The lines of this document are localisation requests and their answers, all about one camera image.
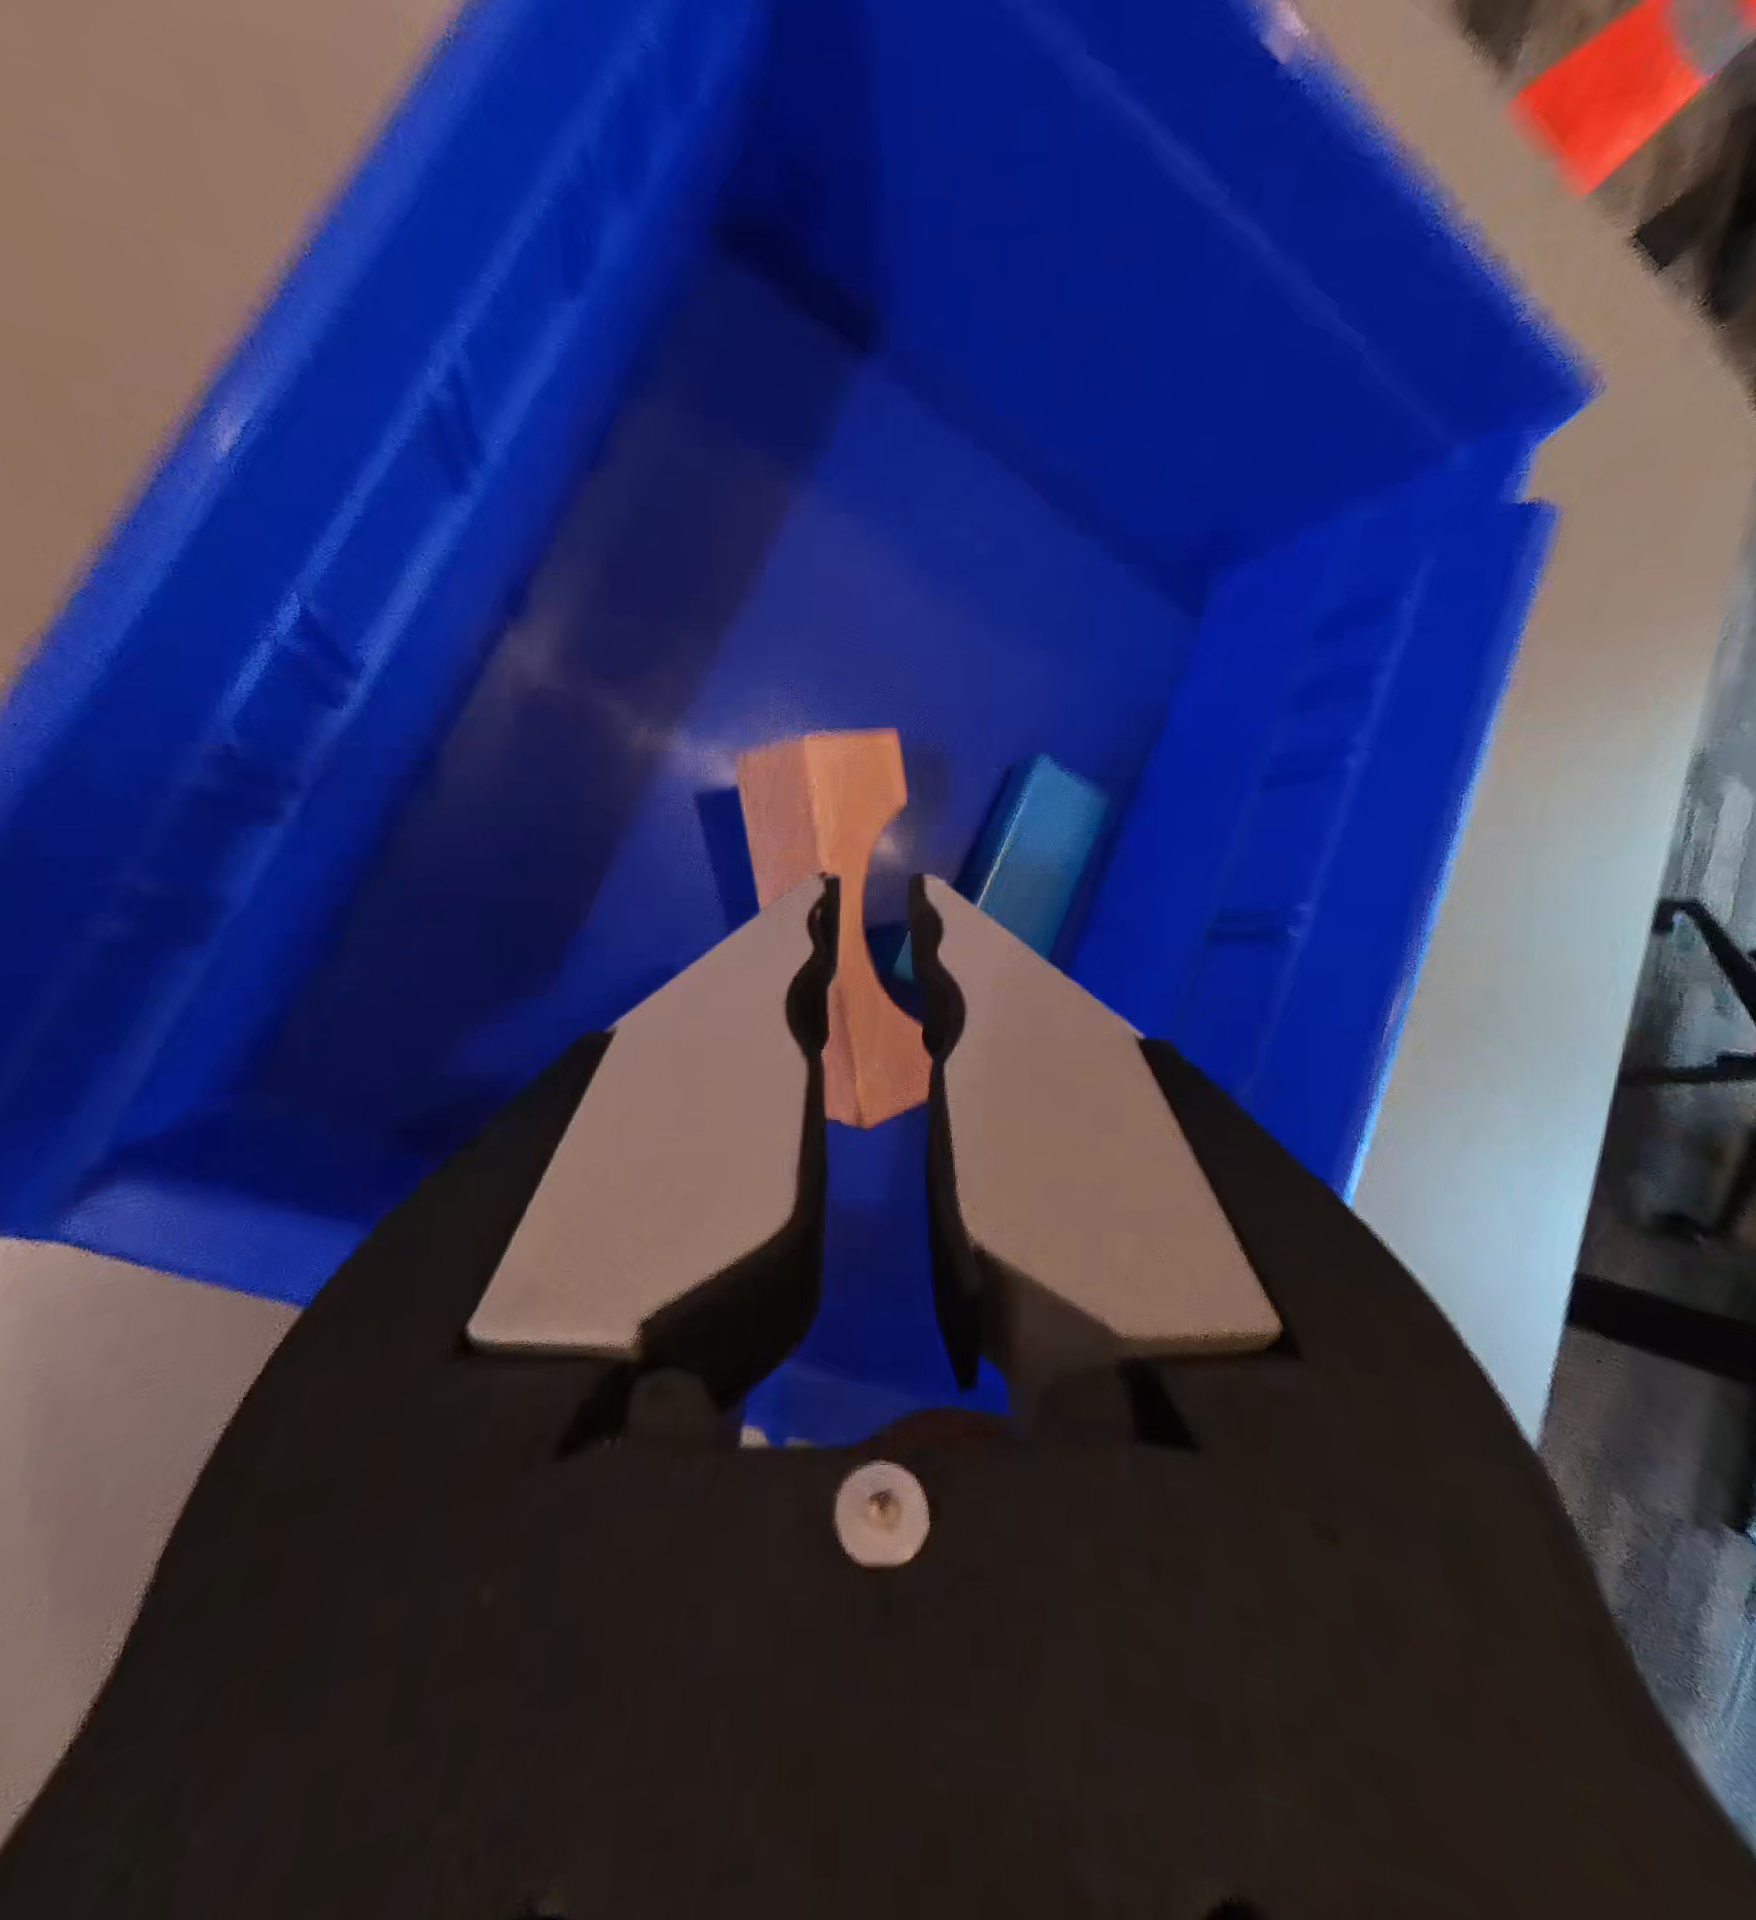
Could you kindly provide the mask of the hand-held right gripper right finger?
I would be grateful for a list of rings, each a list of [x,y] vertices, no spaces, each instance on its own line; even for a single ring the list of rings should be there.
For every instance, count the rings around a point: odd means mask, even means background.
[[[908,927],[928,1227],[955,1382],[1238,1358],[1281,1320],[1127,1020],[938,876]]]

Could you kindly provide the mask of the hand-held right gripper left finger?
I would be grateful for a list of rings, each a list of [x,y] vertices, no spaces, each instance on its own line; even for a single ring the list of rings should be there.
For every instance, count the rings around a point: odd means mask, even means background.
[[[837,882],[804,876],[605,1034],[466,1321],[485,1353],[677,1369],[737,1404],[821,1283]]]

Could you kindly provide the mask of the natural wooden arch block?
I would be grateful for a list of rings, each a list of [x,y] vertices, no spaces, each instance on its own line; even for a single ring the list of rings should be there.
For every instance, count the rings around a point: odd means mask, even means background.
[[[736,760],[754,902],[763,907],[812,876],[840,885],[840,941],[821,1055],[829,1122],[871,1130],[925,1101],[929,1055],[920,1024],[890,995],[865,931],[869,862],[908,804],[891,728],[804,732]]]

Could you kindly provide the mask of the blue plastic bin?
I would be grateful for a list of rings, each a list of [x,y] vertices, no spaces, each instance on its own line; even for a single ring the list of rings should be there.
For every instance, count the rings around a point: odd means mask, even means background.
[[[1593,391],[1275,3],[471,3],[0,703],[0,1236],[305,1303],[853,728],[1347,1196]]]

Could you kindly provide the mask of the black chair base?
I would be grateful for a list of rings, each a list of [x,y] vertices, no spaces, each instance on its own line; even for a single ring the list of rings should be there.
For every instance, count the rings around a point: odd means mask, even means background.
[[[1756,1101],[1756,945],[1735,936],[1702,898],[1668,893],[1653,907],[1651,937],[1664,941],[1681,931],[1705,953],[1714,981],[1729,992],[1749,1035],[1739,1048],[1719,1048],[1693,1062],[1622,1063],[1616,1089],[1629,1095],[1735,1092]],[[1756,1103],[1711,1198],[1651,1212],[1643,1227],[1659,1247],[1705,1255],[1705,1270],[1664,1283],[1582,1272],[1569,1285],[1568,1329],[1739,1387],[1756,1421],[1756,1250],[1739,1243],[1753,1210]]]

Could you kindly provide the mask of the orange traffic cone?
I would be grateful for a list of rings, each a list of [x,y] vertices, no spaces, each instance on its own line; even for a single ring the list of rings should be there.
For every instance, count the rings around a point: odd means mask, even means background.
[[[1633,1],[1522,83],[1509,117],[1586,196],[1753,40],[1756,1]]]

